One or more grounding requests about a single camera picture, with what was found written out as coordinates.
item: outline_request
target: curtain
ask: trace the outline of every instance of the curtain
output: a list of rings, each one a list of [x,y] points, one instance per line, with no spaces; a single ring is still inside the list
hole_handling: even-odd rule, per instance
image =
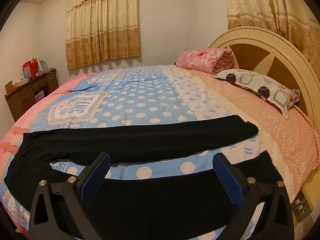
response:
[[[107,59],[138,57],[138,0],[69,0],[68,69]]]
[[[320,80],[320,25],[303,0],[227,0],[228,29],[255,26],[278,33],[308,60]]]

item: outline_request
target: black pants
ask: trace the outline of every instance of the black pants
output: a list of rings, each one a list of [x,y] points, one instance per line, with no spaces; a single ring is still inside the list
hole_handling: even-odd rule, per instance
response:
[[[70,176],[53,170],[49,162],[90,165],[101,151],[110,154],[113,163],[159,161],[224,147],[257,133],[255,125],[236,115],[168,125],[25,133],[4,181],[30,210],[40,180],[63,182]],[[281,179],[267,152],[254,160],[242,163],[246,176],[265,183]],[[226,225],[236,210],[213,170],[137,181],[105,179],[86,207],[107,239],[192,238]]]

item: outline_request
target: cream headboard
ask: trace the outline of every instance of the cream headboard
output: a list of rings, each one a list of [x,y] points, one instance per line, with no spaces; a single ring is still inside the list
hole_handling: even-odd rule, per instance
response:
[[[210,48],[230,48],[234,68],[267,75],[289,89],[300,89],[298,106],[320,131],[320,84],[308,61],[286,39],[257,27],[240,27],[219,36]]]

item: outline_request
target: metal screw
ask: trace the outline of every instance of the metal screw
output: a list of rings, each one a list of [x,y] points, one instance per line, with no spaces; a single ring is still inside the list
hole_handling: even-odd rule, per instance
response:
[[[76,181],[76,177],[75,176],[71,176],[69,179],[68,179],[68,182],[70,183],[74,183]]]
[[[44,179],[39,182],[40,186],[44,186],[45,184],[46,184],[46,181]]]
[[[255,180],[253,177],[247,178],[247,181],[248,181],[250,184],[255,184],[255,183],[256,183],[256,180]]]
[[[280,180],[277,182],[277,184],[278,184],[279,187],[284,187],[284,183],[282,181],[280,181]]]

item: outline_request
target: floral pink blanket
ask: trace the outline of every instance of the floral pink blanket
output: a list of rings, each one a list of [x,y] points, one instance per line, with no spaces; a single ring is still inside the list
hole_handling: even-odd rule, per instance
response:
[[[184,69],[198,70],[209,74],[216,74],[230,69],[233,56],[230,49],[198,49],[186,51],[177,60],[177,66]]]

